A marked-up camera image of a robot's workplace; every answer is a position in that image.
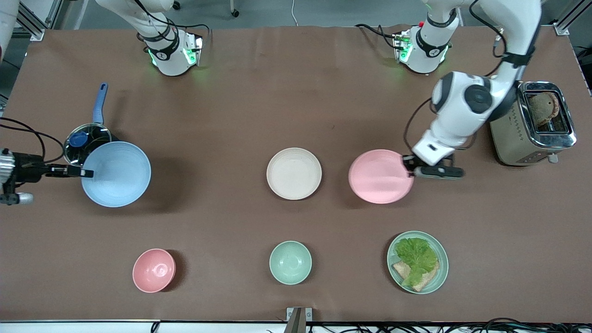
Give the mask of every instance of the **bread slice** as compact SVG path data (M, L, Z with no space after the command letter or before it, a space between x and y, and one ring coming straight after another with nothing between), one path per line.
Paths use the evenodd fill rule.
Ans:
M399 261L398 263L392 265L392 267L395 269L395 271L397 271L397 273L399 273L399 275L403 279L407 278L409 276L409 273L411 273L411 267L409 267L409 265L407 265L403 261ZM420 292L428 283L430 283L430 281L434 279L434 276L436 276L438 269L440 269L440 262L436 261L434 269L429 273L424 273L422 275L421 282L419 284L416 284L415 286L411 286L411 288L413 288L413 290L415 290L416 292Z
M537 126L542 126L559 114L559 100L552 92L529 97L530 112Z

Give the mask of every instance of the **plate rim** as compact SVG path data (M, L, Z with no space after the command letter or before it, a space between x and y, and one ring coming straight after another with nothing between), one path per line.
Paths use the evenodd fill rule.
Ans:
M398 282L398 281L395 279L395 277L393 276L393 271L394 271L394 268L393 268L393 269L392 269L392 271L391 271L391 266L389 265L389 257L390 257L390 253L392 253L392 251L394 251L394 247L395 247L395 245L396 245L396 243L395 243L395 242L399 242L401 239L404 239L404 238L405 238L404 236L405 236L406 234L409 234L409 233L420 233L420 234L423 234L424 236L426 236L426 237L428 237L428 238L432 238L432 239L433 239L433 240L434 240L434 241L435 241L435 242L436 242L436 243L437 243L437 244L438 244L438 245L441 247L441 249L442 249L442 252L444 252L444 257L446 258L446 271L445 271L445 273L444 273L444 279L442 279L442 282L440 283L440 285L439 285L437 288L435 288L434 290L432 290L431 292L416 292L416 291L415 291L415 290L413 290L413 288L411 288L411 287L409 288L409 289L411 289L411 290L407 289L406 287L403 287L403 286L402 286L402 285L401 285L401 284L400 284L400 283L399 283L399 282ZM391 242L391 243L390 243L390 245L388 246L386 259L387 259L387 269L388 269L388 272L391 274L391 278L392 278L392 279L395 281L395 283L396 283L397 285L399 285L399 287L401 287L401 288L402 288L403 290L405 290L406 292L409 292L409 293L412 293L412 294L419 294L419 295L422 295L422 294L429 294L429 293L433 293L433 292L437 291L438 289L440 289L440 288L442 287L442 285L444 285L444 282L446 281L446 279L448 278L448 270L450 269L450 262L449 262L449 260L448 260L448 254L446 253L446 249L444 249L444 246L442 246L442 244L440 243L440 241L438 241L438 240L437 240L437 239L436 239L434 236L430 235L430 234L429 234L429 233L427 233L427 232L423 232L423 231L419 231L419 230L409 230L409 231L405 231L405 232L402 232L402 233L400 233L398 236L396 236L396 237L395 237L395 238L392 240L392 242Z
M275 250L277 250L281 245L285 244L285 243L296 243L296 244L300 244L304 247L304 249L306 250L306 253L308 254L308 257L310 258L310 267L308 268L308 272L306 272L306 275L302 278L302 280L295 282L295 283L286 283L286 282L282 282L280 279L277 278L277 276L275 276L274 274L274 270L271 269L271 257L274 255ZM271 272L271 275L274 277L274 279L277 282L280 282L282 284L285 284L287 286L293 286L295 284L299 284L302 283L304 280L306 280L306 278L310 275L310 272L313 270L313 255L310 254L310 250L306 247L306 245L302 244L301 242L298 241L283 241L280 244L276 245L274 247L274 249L271 251L271 254L269 254L269 271Z
M274 188L274 186L272 185L272 181L271 181L271 168L272 168L272 163L274 161L277 161L279 159L278 155L280 155L281 153L284 153L286 151L297 151L300 153L304 153L304 155L309 155L314 159L315 162L315 166L316 169L318 169L318 181L315 183L315 186L311 189L311 191L307 192L306 195L302 196L302 197L285 197L282 196L281 194L279 194L276 189ZM316 192L318 190L318 187L321 184L321 181L323 180L323 166L321 165L321 162L318 160L318 158L315 156L315 154L313 154L312 152L304 149L304 148L300 148L300 147L290 147L290 148L285 148L282 149L281 151L277 152L268 162L267 164L267 170L265 173L266 179L267 179L267 185L269 186L269 188L280 198L284 198L286 200L302 200L304 198L307 198L309 196L312 196L314 192Z

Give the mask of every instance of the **toast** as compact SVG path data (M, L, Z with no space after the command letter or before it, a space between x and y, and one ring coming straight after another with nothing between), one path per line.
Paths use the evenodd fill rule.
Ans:
M407 278L409 276L409 273L411 273L411 267L409 267L409 265L407 265L403 261L399 261L398 263L392 265L392 267L395 269L395 271L397 271L397 273L399 273L399 275L403 279ZM416 292L420 292L428 283L430 283L430 281L434 279L434 276L436 276L438 269L440 269L440 262L436 261L434 269L432 269L432 271L429 273L424 273L422 275L421 282L419 284L416 284L415 286L411 286L411 288L413 288L413 290L415 290Z

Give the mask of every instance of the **table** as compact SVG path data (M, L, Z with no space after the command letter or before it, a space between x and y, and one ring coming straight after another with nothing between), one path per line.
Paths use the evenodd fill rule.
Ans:
M550 27L524 79L563 89L578 143L559 164L500 165L485 126L456 154L463 180L416 179L383 206L348 186L361 153L406 152L404 125L438 78L493 68L493 38L486 27L459 28L447 60L426 76L357 28L220 30L203 67L171 78L128 30L47 31L31 44L5 115L65 139L90 121L106 81L106 125L147 153L153 178L120 209L91 202L77 179L27 184L34 205L0 207L0 319L276 320L286 307L312 306L319 321L589 322L592 101L569 40ZM431 119L419 112L412 142ZM40 153L32 135L0 134L2 146ZM320 188L302 201L281 200L265 181L269 159L291 146L323 166ZM448 252L437 292L406 293L387 271L390 242L408 230ZM297 286L279 284L268 267L289 239L313 255ZM178 260L167 292L132 282L150 248Z

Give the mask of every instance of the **mint green bowl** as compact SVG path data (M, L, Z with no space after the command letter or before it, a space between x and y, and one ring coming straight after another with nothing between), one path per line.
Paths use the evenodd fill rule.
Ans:
M430 247L436 253L436 256L438 257L438 261L440 261L440 269L438 269L438 272L436 273L434 278L430 281L430 283L428 283L420 292L416 292L415 290L413 290L413 288L411 288L411 286L403 286L402 283L403 283L404 279L392 267L393 264L396 264L399 261L401 261L401 258L399 258L399 256L397 255L397 252L395 251L395 246L397 245L397 243L399 243L400 240L406 239L406 238L425 239L427 241L427 243L430 245ZM446 277L448 276L448 256L446 255L446 251L444 250L444 247L442 246L442 244L440 244L440 242L438 242L438 240L436 238L432 237L431 235L429 235L425 232L421 232L421 231L404 232L392 240L391 246L388 247L388 251L387 251L387 266L388 266L388 271L391 273L392 279L395 280L395 282L399 286L401 286L401 288L403 288L406 291L413 293L413 294L429 294L429 293L435 292L438 288L440 288L444 284L444 281L446 280Z
M285 241L271 252L269 269L276 280L283 284L301 283L313 268L313 258L302 243Z

